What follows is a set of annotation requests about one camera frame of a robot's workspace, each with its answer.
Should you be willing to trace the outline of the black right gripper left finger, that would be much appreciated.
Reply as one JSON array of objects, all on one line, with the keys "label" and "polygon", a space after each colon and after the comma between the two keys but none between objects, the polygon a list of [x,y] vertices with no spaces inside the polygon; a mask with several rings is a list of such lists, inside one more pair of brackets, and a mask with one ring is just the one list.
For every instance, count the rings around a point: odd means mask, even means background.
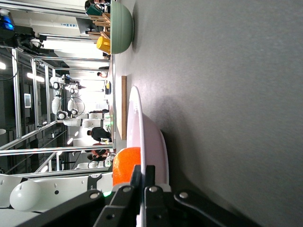
[{"label": "black right gripper left finger", "polygon": [[135,165],[129,185],[118,186],[109,196],[88,190],[20,227],[134,227],[139,209],[140,166]]}]

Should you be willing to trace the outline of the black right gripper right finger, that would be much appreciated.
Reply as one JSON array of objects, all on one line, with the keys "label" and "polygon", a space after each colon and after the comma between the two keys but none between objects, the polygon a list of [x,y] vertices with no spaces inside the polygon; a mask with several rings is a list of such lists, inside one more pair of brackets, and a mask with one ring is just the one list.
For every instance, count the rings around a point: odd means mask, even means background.
[{"label": "black right gripper right finger", "polygon": [[259,224],[191,190],[175,193],[155,184],[155,166],[147,166],[144,189],[145,227],[258,227]]}]

